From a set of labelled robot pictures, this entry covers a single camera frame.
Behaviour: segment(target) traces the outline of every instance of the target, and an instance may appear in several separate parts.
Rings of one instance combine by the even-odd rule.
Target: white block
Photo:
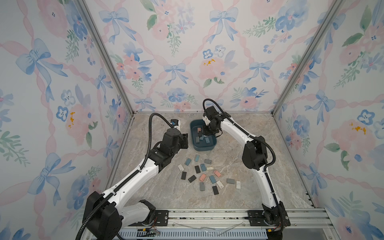
[[[217,183],[217,185],[218,185],[218,187],[219,187],[220,189],[222,189],[222,188],[224,187],[224,185],[220,182],[220,180],[217,181],[216,183]]]
[[[179,167],[179,169],[180,169],[180,172],[184,171],[184,168],[183,168],[183,166],[181,166],[181,164],[178,165],[178,167]]]

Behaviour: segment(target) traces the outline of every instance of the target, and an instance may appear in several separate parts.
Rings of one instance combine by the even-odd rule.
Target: blue block
[[[190,158],[187,158],[187,160],[185,161],[185,164],[188,166],[190,163],[191,163],[191,159]]]
[[[201,166],[201,171],[205,172],[207,170],[204,163],[200,164],[200,166]]]
[[[216,182],[216,179],[213,175],[209,176],[209,179],[211,180],[212,183],[215,183]]]

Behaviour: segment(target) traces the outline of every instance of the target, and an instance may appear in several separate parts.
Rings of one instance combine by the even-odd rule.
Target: pink flower
[[[118,123],[123,123],[126,116],[125,109],[123,107],[118,107],[116,110],[116,120]]]
[[[95,177],[95,179],[91,182],[91,185],[89,186],[89,193],[93,193],[94,191],[100,193],[100,189],[99,189],[99,186],[100,186],[100,182],[101,180],[98,179],[97,177]]]
[[[361,240],[365,239],[359,228],[351,220],[345,217],[338,217],[336,222],[338,233],[341,239]]]
[[[119,71],[120,71],[120,69],[125,70],[125,69],[124,69],[124,64],[122,64],[122,63],[117,63],[117,65],[118,65],[118,70],[119,70]]]
[[[165,22],[159,22],[153,26],[152,34],[158,40],[164,40],[168,36],[168,27]]]
[[[67,117],[65,128],[68,135],[76,140],[77,145],[82,145],[85,135],[88,133],[88,125],[96,122],[93,109],[90,106],[83,108],[81,104],[74,105]]]
[[[139,65],[139,62],[135,61],[135,57],[133,55],[131,55],[130,57],[125,55],[124,58],[125,58],[124,64],[127,66],[137,67]]]
[[[176,6],[173,6],[170,0],[167,0],[166,3],[161,2],[160,6],[155,6],[155,10],[158,14],[158,21],[167,23],[175,22],[174,17],[176,15]]]
[[[301,138],[296,134],[296,131],[292,131],[289,136],[291,137],[292,145],[295,146],[296,150],[301,148]]]
[[[345,65],[353,62],[360,55],[361,46],[356,44],[348,45],[340,54],[340,62]]]
[[[274,16],[283,3],[284,0],[253,0],[251,3],[251,12],[261,21],[262,19],[268,18],[268,16]]]
[[[191,104],[187,101],[175,103],[173,106],[175,107],[176,110],[180,110],[180,112],[183,112],[186,109],[191,109]]]
[[[370,26],[365,31],[364,36],[360,39],[360,46],[364,47],[367,52],[372,52],[379,44],[384,43],[384,27],[380,23],[377,26]]]
[[[209,58],[200,64],[200,74],[199,78],[201,80],[212,79],[218,77],[223,79],[228,73],[226,72],[226,67],[224,66],[224,61],[220,58]]]
[[[376,138],[364,124],[353,119],[345,121],[339,129],[331,131],[331,136],[348,153],[344,158],[349,161],[348,167],[367,171],[366,164],[374,163],[368,154],[375,148]]]
[[[255,97],[245,97],[241,100],[240,106],[242,108],[255,108],[257,107],[257,102]]]
[[[64,7],[58,1],[37,0],[44,26],[56,37],[67,38],[68,22]]]

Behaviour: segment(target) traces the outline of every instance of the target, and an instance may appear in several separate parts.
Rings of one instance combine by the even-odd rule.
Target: rectangular block
[[[213,175],[209,176],[209,179],[211,180],[212,183],[216,182],[215,176]]]
[[[218,187],[219,187],[220,189],[222,189],[222,188],[224,187],[224,185],[220,182],[220,180],[217,181],[216,184],[218,185]]]
[[[201,173],[199,166],[195,166],[196,173]]]
[[[218,170],[214,170],[214,174],[215,174],[217,177],[220,177],[220,176],[221,176],[221,173],[219,173]]]
[[[187,160],[185,161],[185,164],[188,166],[191,163],[191,161],[192,161],[192,159],[187,158]]]
[[[194,180],[196,180],[195,175],[192,175],[190,178],[188,178],[188,181],[189,181],[189,182],[193,182]]]
[[[218,194],[217,186],[213,186],[212,189],[214,191],[214,194],[217,195]]]
[[[201,167],[201,171],[203,171],[203,172],[205,172],[207,170],[204,163],[200,164],[200,167]]]
[[[199,180],[200,180],[201,182],[204,182],[206,176],[207,176],[207,175],[205,175],[204,173],[201,174],[201,177],[199,178]]]
[[[200,191],[205,191],[205,185],[203,182],[200,183]]]
[[[234,179],[227,178],[227,183],[235,184],[236,181]]]
[[[184,168],[183,168],[183,166],[182,166],[181,164],[178,165],[178,167],[179,167],[179,169],[180,169],[180,172],[184,171]]]

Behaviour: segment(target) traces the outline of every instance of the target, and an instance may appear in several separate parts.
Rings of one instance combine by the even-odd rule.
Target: black cable
[[[105,197],[101,202],[88,214],[87,218],[83,221],[83,224],[79,228],[79,231],[77,232],[76,235],[76,240],[81,240],[81,236],[83,235],[83,232],[85,230],[86,225],[93,219],[95,216],[96,212],[104,206],[105,203],[108,202],[108,199],[110,199],[113,196],[113,193],[108,194],[107,197]]]
[[[265,174],[265,177],[267,178],[267,181],[268,181],[268,183],[269,183],[269,187],[270,187],[270,189],[271,189],[271,192],[272,192],[272,195],[273,195],[273,198],[274,198],[274,200],[275,200],[275,204],[276,204],[276,207],[277,207],[277,209],[278,209],[278,211],[279,211],[279,215],[280,215],[280,222],[281,222],[281,229],[280,230],[277,230],[277,231],[275,231],[275,232],[277,232],[277,233],[282,233],[283,232],[283,229],[284,229],[284,222],[283,222],[283,214],[282,214],[282,212],[281,212],[281,209],[280,209],[280,205],[279,205],[279,203],[278,203],[278,201],[277,201],[277,197],[276,197],[276,194],[275,194],[275,191],[273,190],[273,186],[272,186],[272,182],[271,182],[271,180],[269,179],[269,176],[268,176],[268,173],[266,172],[266,169],[267,169],[267,167],[269,167],[269,166],[271,166],[271,165],[273,165],[275,162],[276,162],[276,155],[275,155],[275,152],[273,151],[273,149],[272,149],[272,147],[271,146],[269,146],[269,144],[267,144],[264,140],[262,140],[262,139],[260,139],[260,138],[258,138],[258,137],[254,137],[254,136],[252,136],[250,133],[248,133],[245,129],[243,129],[242,127],[240,127],[237,123],[235,123],[232,119],[230,119],[229,117],[228,117],[228,115],[223,111],[223,109],[214,101],[214,100],[212,100],[212,99],[209,99],[209,98],[206,98],[206,99],[204,99],[204,101],[203,101],[203,109],[205,110],[205,101],[211,101],[211,102],[213,102],[217,107],[218,107],[218,109],[222,112],[222,114],[233,124],[233,125],[235,125],[240,131],[242,131],[243,133],[245,133],[248,137],[250,137],[250,138],[252,138],[252,139],[254,139],[254,140],[256,140],[256,141],[258,141],[258,142],[260,142],[261,144],[263,144],[264,146],[266,146],[268,149],[269,149],[269,151],[271,152],[271,155],[272,155],[272,161],[270,162],[270,163],[267,163],[267,164],[265,164],[265,166],[264,166],[264,174]]]
[[[149,121],[148,121],[148,149],[147,149],[147,153],[145,154],[143,164],[140,166],[140,170],[142,170],[142,169],[145,167],[145,164],[147,163],[147,160],[148,160],[148,157],[149,157],[149,151],[151,150],[151,145],[152,145],[152,118],[153,118],[153,116],[159,116],[159,117],[161,117],[161,119],[163,119],[164,122],[166,122],[171,128],[174,127],[171,123],[169,123],[169,122],[165,119],[165,117],[163,117],[163,116],[160,115],[159,113],[152,113],[152,114],[149,116]]]

